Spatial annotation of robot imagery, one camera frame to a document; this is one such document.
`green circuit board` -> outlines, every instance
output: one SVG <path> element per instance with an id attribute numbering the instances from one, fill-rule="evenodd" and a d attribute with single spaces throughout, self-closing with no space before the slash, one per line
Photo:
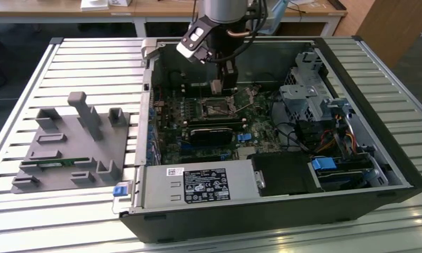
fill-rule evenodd
<path id="1" fill-rule="evenodd" d="M 157 110 L 161 164 L 237 160 L 241 159 L 240 151 L 280 151 L 281 144 L 268 115 L 269 94 L 271 91 L 257 92 L 252 85 L 237 85 L 237 92 L 224 98 L 184 98 L 177 92 L 166 98 Z M 193 147 L 188 142 L 190 129 L 182 122 L 200 121 L 205 117 L 243 119 L 244 128 L 233 132 L 227 145 Z M 249 140 L 237 141 L 237 135 L 248 133 Z"/>

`motherboard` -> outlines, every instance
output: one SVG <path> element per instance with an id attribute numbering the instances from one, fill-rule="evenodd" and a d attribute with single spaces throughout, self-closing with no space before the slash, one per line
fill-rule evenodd
<path id="1" fill-rule="evenodd" d="M 184 89 L 160 94 L 161 164 L 243 160 L 280 151 L 268 113 L 271 94 L 256 84 L 237 85 L 228 96 L 190 97 Z"/>

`barcode sticker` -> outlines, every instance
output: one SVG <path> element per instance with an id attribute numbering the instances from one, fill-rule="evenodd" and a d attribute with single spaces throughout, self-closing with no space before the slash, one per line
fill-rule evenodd
<path id="1" fill-rule="evenodd" d="M 166 176 L 181 176 L 184 168 L 166 168 Z"/>
<path id="2" fill-rule="evenodd" d="M 129 12 L 112 12 L 110 13 L 112 16 L 130 16 Z"/>

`power supply label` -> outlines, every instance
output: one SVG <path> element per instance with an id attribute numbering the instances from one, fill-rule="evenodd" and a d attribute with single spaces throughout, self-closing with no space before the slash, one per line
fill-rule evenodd
<path id="1" fill-rule="evenodd" d="M 186 204 L 229 200 L 225 169 L 182 172 L 184 201 Z"/>

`blue connector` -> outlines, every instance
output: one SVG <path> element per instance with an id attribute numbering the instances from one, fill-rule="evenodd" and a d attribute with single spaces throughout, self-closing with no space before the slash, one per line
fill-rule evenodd
<path id="1" fill-rule="evenodd" d="M 248 141 L 252 139 L 252 134 L 245 133 L 245 134 L 237 134 L 237 141 Z"/>

